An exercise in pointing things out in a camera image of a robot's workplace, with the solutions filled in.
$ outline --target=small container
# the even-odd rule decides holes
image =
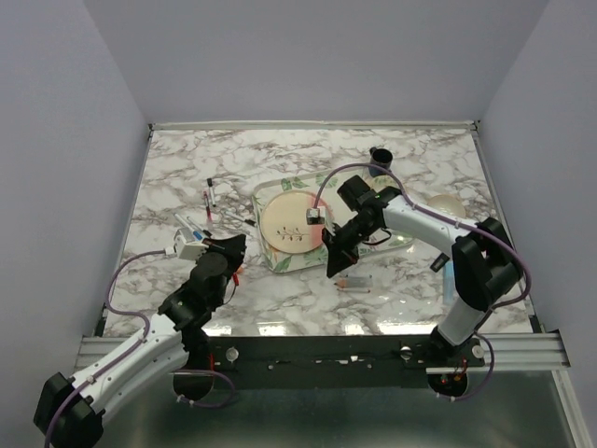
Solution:
[[[394,156],[390,151],[383,147],[373,147],[369,150],[369,154],[371,155],[371,160],[369,161],[370,164],[381,166],[381,168],[385,168],[387,171],[392,171],[390,167],[392,166]],[[376,170],[372,166],[369,166],[369,174],[371,177],[386,175],[385,172]]]

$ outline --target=clear plastic tray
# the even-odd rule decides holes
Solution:
[[[251,200],[256,214],[257,225],[260,224],[261,213],[265,206],[277,195],[284,191],[291,189],[301,189],[317,193],[319,186],[329,174],[331,170],[321,171],[318,173],[311,173],[307,175],[289,176],[278,180],[264,182],[255,187]],[[331,209],[334,217],[334,222],[341,226],[351,219],[355,212],[352,212],[338,195],[336,190],[338,187],[350,177],[360,175],[372,188],[382,189],[388,185],[394,185],[394,181],[386,176],[371,177],[367,169],[355,168],[353,170],[346,170],[339,172],[330,179],[326,185],[326,189],[322,198],[326,201],[327,206]],[[386,237],[386,234],[378,231],[372,235],[378,241]],[[361,245],[358,248],[361,257],[371,254],[379,254],[388,250],[397,249],[410,245],[413,238],[405,233],[393,232],[392,238],[389,241],[376,246]],[[275,273],[289,273],[292,271],[299,271],[313,266],[320,266],[327,263],[327,249],[325,245],[320,245],[312,251],[303,254],[287,254],[281,252],[271,246],[259,231],[259,241],[261,244],[261,251],[266,265]]]

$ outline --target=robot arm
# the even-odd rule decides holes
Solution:
[[[85,386],[61,413],[52,429],[51,442],[56,448],[91,448],[101,438],[104,424],[139,392],[162,375],[186,367],[210,370],[208,338],[201,327],[212,312],[223,304],[230,278],[243,263],[245,235],[227,240],[196,241],[187,230],[174,238],[176,254],[181,259],[195,259],[189,279],[166,298],[150,319],[147,332],[140,329],[116,350],[78,371],[69,379],[56,373],[44,384],[34,422],[44,434],[58,408],[85,382]],[[121,357],[142,341],[127,357],[102,375],[104,366]],[[187,385],[174,380],[176,393],[190,399],[204,396],[213,385]]]
[[[378,229],[403,231],[438,248],[444,264],[453,259],[459,298],[431,334],[431,354],[448,357],[473,335],[490,307],[521,279],[520,266],[503,248],[476,233],[446,224],[412,207],[399,189],[372,190],[358,175],[347,180],[338,194],[357,214],[344,226],[326,223],[323,240],[328,251],[327,276],[358,262],[358,248]],[[436,216],[453,217],[433,211]],[[325,208],[308,211],[309,223],[322,223]],[[477,227],[512,246],[504,227],[495,219],[470,219],[460,224]]]

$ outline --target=bolt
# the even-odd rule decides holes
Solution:
[[[234,362],[239,358],[239,351],[234,348],[231,347],[226,351],[226,359],[230,362]]]

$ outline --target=marker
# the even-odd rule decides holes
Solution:
[[[340,292],[363,292],[366,294],[371,292],[367,287],[337,287],[336,290]]]
[[[199,241],[203,239],[203,237],[201,236],[201,234],[196,231],[193,226],[191,226],[190,224],[188,224],[188,222],[186,222],[183,217],[181,217],[180,215],[178,215],[177,213],[174,213],[174,219],[176,219],[183,227],[189,229],[191,231],[191,233],[193,234],[193,236],[195,238],[197,238]]]
[[[215,193],[214,193],[214,181],[210,177],[207,179],[207,187],[209,187],[209,199],[212,200],[212,206],[216,207],[215,205]]]
[[[226,215],[227,217],[233,217],[234,219],[236,219],[238,221],[242,221],[242,222],[244,222],[245,224],[248,224],[251,227],[255,227],[256,226],[256,222],[253,219],[248,219],[248,218],[245,219],[244,217],[240,217],[236,213],[234,213],[233,211],[228,210],[226,208],[222,209],[222,213],[224,215]]]
[[[196,231],[202,231],[203,233],[205,233],[206,236],[208,236],[210,238],[213,236],[212,233],[210,231],[208,231],[207,229],[202,229],[199,222],[197,222],[192,217],[187,217],[187,221],[191,226],[193,226],[195,228]]]
[[[207,212],[207,219],[212,220],[212,210],[209,208],[209,198],[207,197],[207,191],[203,191],[203,201],[205,202],[205,211]]]
[[[346,275],[342,278],[339,278],[335,285],[342,289],[352,289],[352,288],[370,288],[373,286],[373,275]]]

